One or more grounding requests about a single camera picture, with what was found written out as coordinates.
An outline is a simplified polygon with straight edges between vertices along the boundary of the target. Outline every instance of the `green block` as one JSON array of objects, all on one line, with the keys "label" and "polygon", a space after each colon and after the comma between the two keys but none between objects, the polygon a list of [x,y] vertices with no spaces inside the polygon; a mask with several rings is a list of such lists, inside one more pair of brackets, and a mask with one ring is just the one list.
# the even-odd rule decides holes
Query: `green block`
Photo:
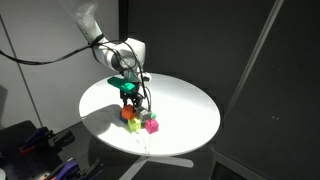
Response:
[{"label": "green block", "polygon": [[155,119],[157,116],[155,113],[151,113],[151,119]]},{"label": "green block", "polygon": [[132,94],[132,90],[135,88],[135,85],[132,84],[130,81],[117,77],[109,78],[108,83],[128,94]]},{"label": "green block", "polygon": [[128,121],[128,127],[131,132],[141,129],[141,121],[137,117],[135,117]]}]

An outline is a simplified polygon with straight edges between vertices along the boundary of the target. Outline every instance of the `round white table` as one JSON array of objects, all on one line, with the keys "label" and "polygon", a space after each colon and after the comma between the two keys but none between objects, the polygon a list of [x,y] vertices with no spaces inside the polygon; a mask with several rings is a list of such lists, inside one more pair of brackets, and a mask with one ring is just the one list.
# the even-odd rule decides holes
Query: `round white table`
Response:
[{"label": "round white table", "polygon": [[220,126],[219,110],[202,90],[174,77],[151,76],[145,85],[151,91],[151,108],[159,123],[159,130],[152,134],[145,129],[130,132],[119,119],[123,101],[119,89],[108,84],[109,78],[88,88],[80,100],[80,116],[91,134],[111,147],[141,155],[121,179],[131,179],[147,161],[192,167],[192,161],[171,156],[205,145]]}]

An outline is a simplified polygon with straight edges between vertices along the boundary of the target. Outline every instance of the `pink block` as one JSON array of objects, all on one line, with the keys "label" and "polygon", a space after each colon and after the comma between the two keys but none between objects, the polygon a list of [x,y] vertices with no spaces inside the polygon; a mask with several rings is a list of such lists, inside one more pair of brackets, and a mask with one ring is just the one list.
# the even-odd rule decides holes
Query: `pink block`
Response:
[{"label": "pink block", "polygon": [[149,134],[152,134],[154,132],[158,131],[159,124],[155,119],[151,119],[146,122],[145,129],[148,131]]}]

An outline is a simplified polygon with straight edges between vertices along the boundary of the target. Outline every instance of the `colored block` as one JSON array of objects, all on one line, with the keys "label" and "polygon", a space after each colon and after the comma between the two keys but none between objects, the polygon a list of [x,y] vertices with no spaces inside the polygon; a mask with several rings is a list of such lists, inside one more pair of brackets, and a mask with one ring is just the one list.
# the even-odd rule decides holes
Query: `colored block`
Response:
[{"label": "colored block", "polygon": [[134,117],[128,121],[128,127],[131,132],[141,129],[141,121],[137,117]]},{"label": "colored block", "polygon": [[155,119],[151,119],[146,122],[144,128],[148,131],[149,134],[152,134],[159,130],[159,124]]},{"label": "colored block", "polygon": [[125,124],[128,124],[128,120],[127,119],[125,119],[124,117],[122,117],[122,112],[120,111],[120,121],[122,121],[123,123],[125,123]]},{"label": "colored block", "polygon": [[132,105],[126,105],[122,108],[122,117],[125,119],[133,119],[136,116],[136,113],[134,112],[134,108]]},{"label": "colored block", "polygon": [[151,113],[151,119],[156,119],[156,117],[157,117],[156,114],[152,112]]},{"label": "colored block", "polygon": [[117,78],[117,77],[109,78],[108,83],[114,87],[119,88],[120,90],[122,90],[128,94],[132,94],[132,91],[135,88],[135,85],[132,84],[130,81],[125,80],[125,79],[121,79],[121,78]]},{"label": "colored block", "polygon": [[144,109],[138,113],[138,117],[141,122],[146,122],[151,119],[151,112]]}]

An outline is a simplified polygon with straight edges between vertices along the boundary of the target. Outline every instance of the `black wall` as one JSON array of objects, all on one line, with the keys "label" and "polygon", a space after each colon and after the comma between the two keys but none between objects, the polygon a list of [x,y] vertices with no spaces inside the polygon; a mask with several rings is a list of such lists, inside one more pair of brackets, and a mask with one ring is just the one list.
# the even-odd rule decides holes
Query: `black wall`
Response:
[{"label": "black wall", "polygon": [[145,70],[178,77],[228,105],[273,0],[132,0],[128,36]]},{"label": "black wall", "polygon": [[[225,109],[274,1],[129,1],[145,70],[186,80]],[[269,179],[320,179],[320,1],[285,1],[215,144]]]},{"label": "black wall", "polygon": [[270,179],[320,179],[320,2],[285,1],[216,148]]}]

